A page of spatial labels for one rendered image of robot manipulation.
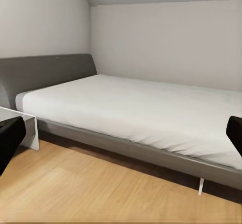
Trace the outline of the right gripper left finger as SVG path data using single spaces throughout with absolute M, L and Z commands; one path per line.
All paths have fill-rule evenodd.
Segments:
M 23 117 L 19 116 L 0 122 L 0 176 L 25 136 L 26 127 Z

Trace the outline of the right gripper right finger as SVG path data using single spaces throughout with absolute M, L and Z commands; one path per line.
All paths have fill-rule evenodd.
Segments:
M 242 118 L 230 116 L 226 134 L 242 157 Z

